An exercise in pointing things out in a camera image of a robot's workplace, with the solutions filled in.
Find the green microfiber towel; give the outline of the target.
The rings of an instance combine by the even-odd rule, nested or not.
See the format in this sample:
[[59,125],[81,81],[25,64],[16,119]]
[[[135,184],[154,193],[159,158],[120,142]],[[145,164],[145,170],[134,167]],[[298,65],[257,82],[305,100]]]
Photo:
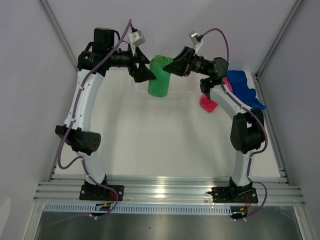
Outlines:
[[147,92],[152,97],[164,98],[168,95],[171,74],[164,71],[163,68],[172,62],[171,57],[163,55],[156,55],[151,59],[149,69],[156,79],[148,82]]

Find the pink microfiber towel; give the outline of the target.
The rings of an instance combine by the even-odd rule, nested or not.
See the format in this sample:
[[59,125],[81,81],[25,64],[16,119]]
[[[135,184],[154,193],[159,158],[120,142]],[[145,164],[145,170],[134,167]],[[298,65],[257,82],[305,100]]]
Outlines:
[[[230,84],[227,77],[223,79],[223,84],[227,86],[227,88],[233,92],[232,85]],[[199,100],[199,105],[208,113],[212,113],[218,106],[218,104],[203,94]]]

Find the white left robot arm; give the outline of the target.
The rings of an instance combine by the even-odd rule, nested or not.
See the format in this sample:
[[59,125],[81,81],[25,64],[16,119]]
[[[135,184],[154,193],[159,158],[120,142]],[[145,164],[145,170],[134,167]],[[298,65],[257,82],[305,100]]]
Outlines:
[[63,125],[55,127],[62,140],[58,153],[62,154],[65,144],[76,153],[75,159],[81,160],[85,181],[93,185],[90,192],[97,200],[105,199],[109,188],[97,155],[101,134],[91,131],[96,96],[110,68],[126,68],[135,83],[156,79],[147,67],[149,59],[139,48],[145,41],[142,32],[132,26],[123,35],[114,29],[95,28],[93,41],[78,56],[77,84],[68,115]]

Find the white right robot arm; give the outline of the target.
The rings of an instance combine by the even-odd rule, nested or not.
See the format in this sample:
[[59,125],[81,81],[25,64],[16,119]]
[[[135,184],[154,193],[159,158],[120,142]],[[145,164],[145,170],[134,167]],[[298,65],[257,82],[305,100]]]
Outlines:
[[200,90],[206,97],[216,102],[231,118],[230,141],[236,150],[235,165],[230,177],[228,196],[234,202],[246,197],[244,187],[253,184],[250,178],[253,156],[263,153],[268,146],[268,136],[264,125],[264,114],[259,108],[252,109],[230,91],[224,79],[229,63],[222,57],[206,60],[196,51],[185,46],[163,70],[187,77],[191,72],[205,75],[200,80]]

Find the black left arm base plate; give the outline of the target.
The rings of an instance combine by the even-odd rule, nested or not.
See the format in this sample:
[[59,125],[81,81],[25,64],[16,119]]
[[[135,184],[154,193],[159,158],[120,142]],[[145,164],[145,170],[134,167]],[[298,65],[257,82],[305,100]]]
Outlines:
[[[125,187],[123,185],[107,185],[109,188],[113,189],[118,194],[118,201],[123,200]],[[116,201],[116,194],[101,186],[88,183],[87,181],[81,186],[79,193],[79,199],[82,201]]]

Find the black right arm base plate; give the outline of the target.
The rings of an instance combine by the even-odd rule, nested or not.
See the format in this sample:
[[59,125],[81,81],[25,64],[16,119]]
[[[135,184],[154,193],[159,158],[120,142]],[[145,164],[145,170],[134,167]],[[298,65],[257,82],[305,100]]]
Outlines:
[[252,182],[244,186],[237,186],[231,178],[229,179],[228,186],[212,187],[207,194],[212,196],[214,203],[258,203],[257,191],[253,187]]

